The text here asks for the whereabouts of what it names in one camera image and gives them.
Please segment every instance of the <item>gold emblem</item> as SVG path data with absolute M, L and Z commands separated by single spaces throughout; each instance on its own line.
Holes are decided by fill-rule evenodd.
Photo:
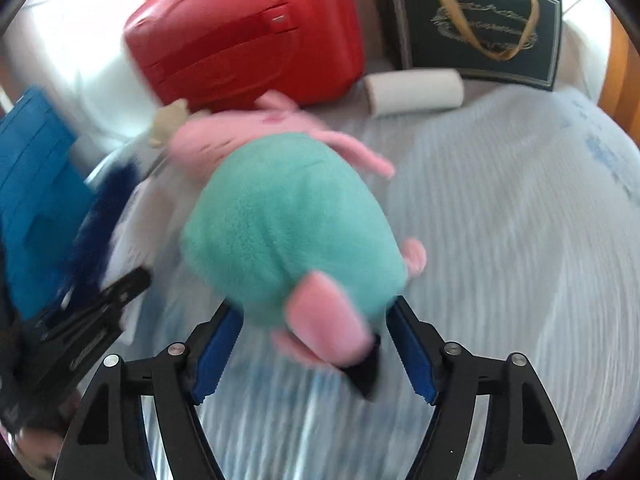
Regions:
M 509 27 L 507 25 L 498 25 L 497 23 L 491 23 L 490 21 L 482 21 L 482 20 L 467 20 L 469 27 L 476 31 L 482 30 L 495 30 L 496 32 L 503 32 L 506 34 L 513 35 L 513 43 L 509 41 L 489 41 L 485 40 L 481 37 L 481 34 L 476 34 L 478 41 L 485 48 L 493 51 L 493 52 L 504 52 L 512 48 L 516 48 L 518 46 L 518 42 L 522 36 L 522 32 L 524 27 L 527 25 L 528 18 L 513 12 L 512 10 L 500 10 L 493 4 L 488 6 L 482 6 L 478 4 L 460 4 L 460 10 L 469 10 L 473 12 L 483 12 L 482 17 L 485 20 L 491 20 L 492 15 L 502 16 L 507 18 L 508 20 L 514 20 L 514 27 Z M 453 25 L 449 13 L 447 9 L 443 7 L 439 7 L 436 15 L 431 19 L 431 23 L 433 23 L 438 32 L 445 36 L 446 38 L 451 38 L 452 40 L 460 41 L 462 43 L 467 43 L 465 38 L 459 33 L 455 25 Z M 517 25 L 521 23 L 522 28 L 515 28 Z M 522 46 L 522 50 L 529 50 L 535 46 L 538 42 L 538 34 L 533 31 L 529 37 L 529 39 Z

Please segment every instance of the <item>gold ribbon handle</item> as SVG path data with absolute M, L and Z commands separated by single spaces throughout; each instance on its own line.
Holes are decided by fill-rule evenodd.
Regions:
M 491 50 L 482 46 L 476 35 L 471 30 L 471 26 L 469 22 L 466 20 L 465 15 L 460 9 L 460 4 L 458 0 L 438 0 L 440 5 L 447 9 L 449 13 L 449 17 L 451 21 L 456 26 L 457 30 L 460 32 L 465 41 L 471 45 L 474 49 L 482 52 L 485 56 L 496 60 L 496 61 L 508 61 L 512 59 L 522 48 L 525 46 L 529 38 L 531 37 L 533 31 L 538 24 L 538 20 L 540 19 L 540 3 L 538 0 L 531 0 L 531 14 L 529 19 L 527 20 L 527 25 L 522 32 L 522 36 L 520 37 L 520 41 L 517 46 L 505 50 L 504 52 L 492 52 Z

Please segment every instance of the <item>blue fuzzy object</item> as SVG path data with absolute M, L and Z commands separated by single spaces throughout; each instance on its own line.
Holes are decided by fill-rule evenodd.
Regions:
M 132 160 L 111 169 L 98 186 L 94 206 L 82 223 L 66 261 L 60 298 L 62 301 L 68 291 L 72 291 L 66 298 L 66 314 L 89 305 L 100 292 L 111 235 L 139 183 L 138 165 Z

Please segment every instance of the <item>red backpack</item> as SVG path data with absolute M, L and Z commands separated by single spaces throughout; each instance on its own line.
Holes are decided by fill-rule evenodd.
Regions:
M 161 101 L 191 110 L 247 108 L 268 89 L 328 102 L 364 70 L 353 0 L 146 0 L 124 37 Z

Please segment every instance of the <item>gift box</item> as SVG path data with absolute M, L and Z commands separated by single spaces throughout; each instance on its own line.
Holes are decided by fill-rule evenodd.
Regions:
M 455 68 L 463 77 L 552 90 L 562 0 L 377 0 L 397 69 Z

